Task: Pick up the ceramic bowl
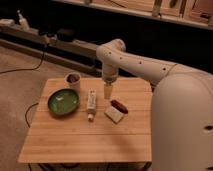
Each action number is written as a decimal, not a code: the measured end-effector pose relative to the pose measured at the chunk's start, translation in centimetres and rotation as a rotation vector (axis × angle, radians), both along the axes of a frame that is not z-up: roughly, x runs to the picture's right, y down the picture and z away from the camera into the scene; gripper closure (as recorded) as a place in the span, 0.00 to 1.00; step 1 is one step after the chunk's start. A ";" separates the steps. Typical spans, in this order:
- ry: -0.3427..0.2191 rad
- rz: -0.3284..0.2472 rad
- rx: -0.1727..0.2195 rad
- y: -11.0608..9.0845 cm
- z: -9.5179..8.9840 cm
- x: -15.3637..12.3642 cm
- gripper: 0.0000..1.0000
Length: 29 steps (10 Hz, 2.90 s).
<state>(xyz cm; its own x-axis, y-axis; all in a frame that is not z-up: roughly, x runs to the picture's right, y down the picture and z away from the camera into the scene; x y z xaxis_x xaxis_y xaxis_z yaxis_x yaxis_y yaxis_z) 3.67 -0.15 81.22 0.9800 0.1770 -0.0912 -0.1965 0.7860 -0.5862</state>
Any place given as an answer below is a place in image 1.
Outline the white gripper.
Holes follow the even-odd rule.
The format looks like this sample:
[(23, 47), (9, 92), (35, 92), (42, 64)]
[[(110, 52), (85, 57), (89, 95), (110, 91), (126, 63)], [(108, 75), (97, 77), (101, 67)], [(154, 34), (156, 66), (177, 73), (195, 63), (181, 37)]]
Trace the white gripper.
[(110, 65), (103, 65), (102, 66), (102, 79), (106, 83), (104, 85), (104, 98), (110, 99), (111, 93), (113, 89), (112, 83), (116, 81), (118, 77), (118, 69), (110, 66)]

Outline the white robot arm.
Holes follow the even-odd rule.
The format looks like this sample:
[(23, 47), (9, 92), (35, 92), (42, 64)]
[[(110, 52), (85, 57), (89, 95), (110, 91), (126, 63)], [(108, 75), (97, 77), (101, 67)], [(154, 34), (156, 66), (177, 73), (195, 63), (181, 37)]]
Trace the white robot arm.
[(106, 85), (123, 69), (151, 83), (152, 171), (213, 171), (213, 74), (130, 54), (120, 39), (98, 46)]

